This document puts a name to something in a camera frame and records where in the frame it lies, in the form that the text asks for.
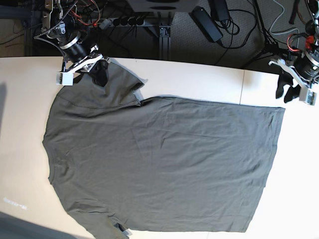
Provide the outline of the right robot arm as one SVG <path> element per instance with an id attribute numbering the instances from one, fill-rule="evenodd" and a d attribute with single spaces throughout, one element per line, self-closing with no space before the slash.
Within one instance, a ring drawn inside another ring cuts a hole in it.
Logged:
<path id="1" fill-rule="evenodd" d="M 95 21 L 84 22 L 77 14 L 77 3 L 76 0 L 46 0 L 41 33 L 33 38 L 54 46 L 62 55 L 56 84 L 72 86 L 84 75 L 89 75 L 94 84 L 103 87 L 108 82 L 107 69 L 111 59 L 99 52 L 89 30 L 98 23 L 101 15 Z"/>

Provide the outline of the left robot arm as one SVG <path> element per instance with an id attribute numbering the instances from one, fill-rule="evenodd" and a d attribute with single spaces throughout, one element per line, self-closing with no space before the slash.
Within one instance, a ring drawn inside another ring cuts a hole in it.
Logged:
<path id="1" fill-rule="evenodd" d="M 287 47 L 290 52 L 296 53 L 293 61 L 282 58 L 272 60 L 282 69 L 279 76 L 276 98 L 284 98 L 284 103 L 294 99 L 313 106 L 317 93 L 313 85 L 319 83 L 319 2 L 305 1 L 311 20 L 305 26 L 305 33 L 292 34 L 287 38 Z"/>

